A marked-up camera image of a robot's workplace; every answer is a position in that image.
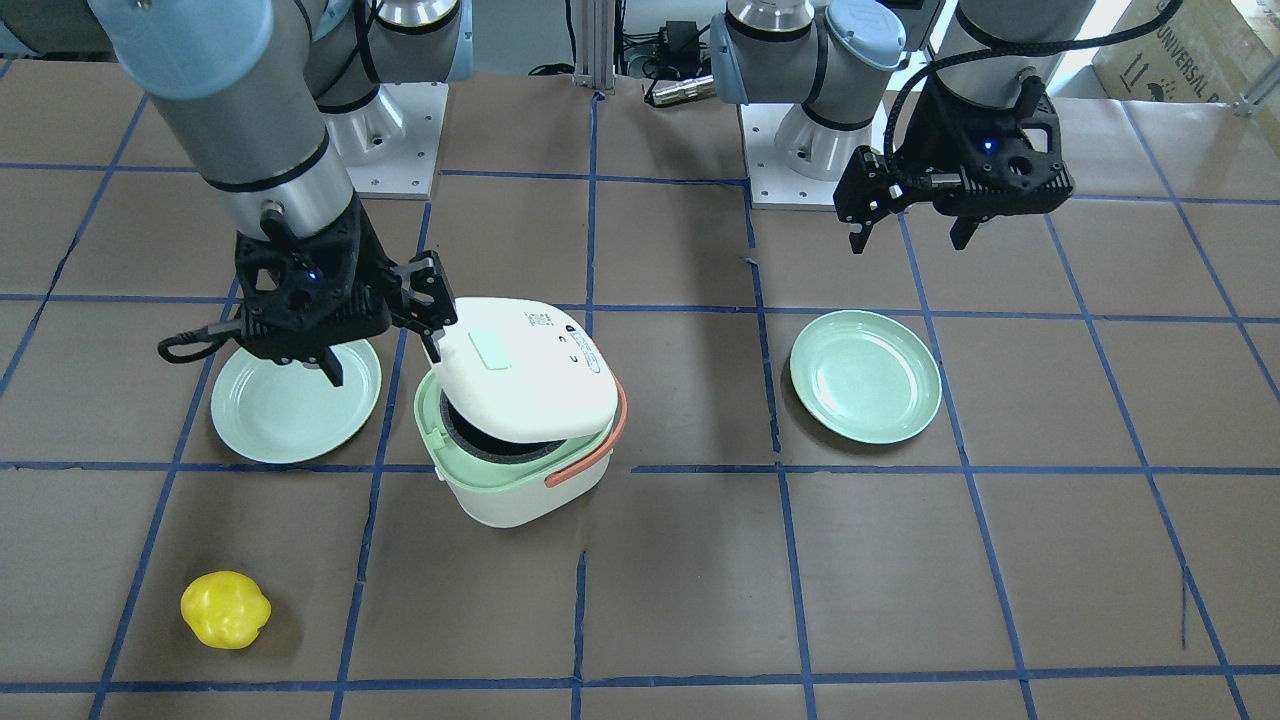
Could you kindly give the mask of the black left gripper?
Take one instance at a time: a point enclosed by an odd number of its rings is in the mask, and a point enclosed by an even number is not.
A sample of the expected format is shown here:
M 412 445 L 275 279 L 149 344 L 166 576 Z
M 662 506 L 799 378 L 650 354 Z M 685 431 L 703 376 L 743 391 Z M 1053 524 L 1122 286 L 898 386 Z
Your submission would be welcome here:
M 993 217 L 1043 214 L 1075 191 L 1061 152 L 1059 115 L 1038 76 L 1015 83 L 1007 108 L 983 108 L 931 78 L 904 141 L 887 155 L 854 150 L 833 193 L 852 254 L 873 225 L 918 202 L 955 218 L 950 242 L 964 251 Z

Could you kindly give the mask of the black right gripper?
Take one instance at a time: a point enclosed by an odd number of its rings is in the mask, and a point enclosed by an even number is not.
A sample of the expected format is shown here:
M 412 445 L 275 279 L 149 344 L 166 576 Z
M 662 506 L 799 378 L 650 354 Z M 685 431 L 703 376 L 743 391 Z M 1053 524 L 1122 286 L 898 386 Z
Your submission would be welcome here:
M 243 292 L 241 347 L 261 359 L 316 361 L 335 388 L 344 384 L 344 370 L 332 346 L 396 325 L 419 334 L 435 365 L 444 331 L 458 320 L 438 252 L 390 260 L 360 196 L 305 237 L 284 213 L 262 210 L 259 236 L 236 237 L 236 273 Z

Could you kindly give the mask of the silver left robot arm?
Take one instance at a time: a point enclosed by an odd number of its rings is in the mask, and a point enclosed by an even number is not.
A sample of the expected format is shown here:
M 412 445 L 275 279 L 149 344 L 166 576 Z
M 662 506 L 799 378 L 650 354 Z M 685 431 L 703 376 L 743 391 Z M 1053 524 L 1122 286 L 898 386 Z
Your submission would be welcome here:
M 710 20 L 716 92 L 728 104 L 781 102 L 808 129 L 870 128 L 890 77 L 928 29 L 934 1 L 728 1 Z M 918 202 L 951 217 L 963 250 L 996 217 L 1061 208 L 1073 178 L 1046 76 L 1089 1 L 960 1 L 922 81 L 902 138 L 886 113 L 882 149 L 861 143 L 833 169 L 835 210 L 859 254 L 876 223 Z

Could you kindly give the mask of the green plate near right arm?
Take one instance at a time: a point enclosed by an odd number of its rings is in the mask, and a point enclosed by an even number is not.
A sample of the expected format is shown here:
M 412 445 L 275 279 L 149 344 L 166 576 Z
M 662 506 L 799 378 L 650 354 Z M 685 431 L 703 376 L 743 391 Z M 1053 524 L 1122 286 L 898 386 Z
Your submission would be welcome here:
M 925 342 L 902 323 L 864 310 L 809 322 L 791 347 L 788 374 L 810 416 L 864 445 L 919 436 L 942 402 L 940 364 Z

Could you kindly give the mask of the green plate near left arm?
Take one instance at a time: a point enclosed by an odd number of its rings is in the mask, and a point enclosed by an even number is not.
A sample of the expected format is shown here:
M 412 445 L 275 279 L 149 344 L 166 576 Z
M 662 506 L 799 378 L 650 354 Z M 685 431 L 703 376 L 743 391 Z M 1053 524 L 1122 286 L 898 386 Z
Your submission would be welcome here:
M 340 386 L 319 369 L 236 351 L 211 392 L 218 437 L 239 456 L 266 464 L 308 461 L 340 447 L 372 415 L 381 363 L 366 340 L 338 345 L 334 354 L 343 370 Z

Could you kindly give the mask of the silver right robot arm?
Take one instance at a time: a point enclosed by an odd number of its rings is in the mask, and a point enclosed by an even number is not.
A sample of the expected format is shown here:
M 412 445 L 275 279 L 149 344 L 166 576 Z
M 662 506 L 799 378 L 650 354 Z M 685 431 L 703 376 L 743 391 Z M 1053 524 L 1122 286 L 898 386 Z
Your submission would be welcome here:
M 335 346 L 392 327 L 439 361 L 458 320 L 439 255 L 387 256 L 348 169 L 394 146 L 396 83 L 470 77 L 467 1 L 5 1 L 3 53 L 105 53 L 145 91 L 236 224 L 229 322 L 163 340 L 168 363 L 237 342 L 333 386 Z

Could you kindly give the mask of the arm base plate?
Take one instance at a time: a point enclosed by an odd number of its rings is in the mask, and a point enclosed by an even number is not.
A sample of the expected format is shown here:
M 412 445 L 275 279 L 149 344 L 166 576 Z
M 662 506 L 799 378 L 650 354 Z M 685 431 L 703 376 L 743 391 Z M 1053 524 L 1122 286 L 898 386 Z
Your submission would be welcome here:
M 447 83 L 383 85 L 365 106 L 325 115 L 361 197 L 431 199 L 449 91 Z
M 833 193 L 859 146 L 881 143 L 887 114 L 882 102 L 868 126 L 832 129 L 799 104 L 739 106 L 751 204 L 765 210 L 832 211 Z

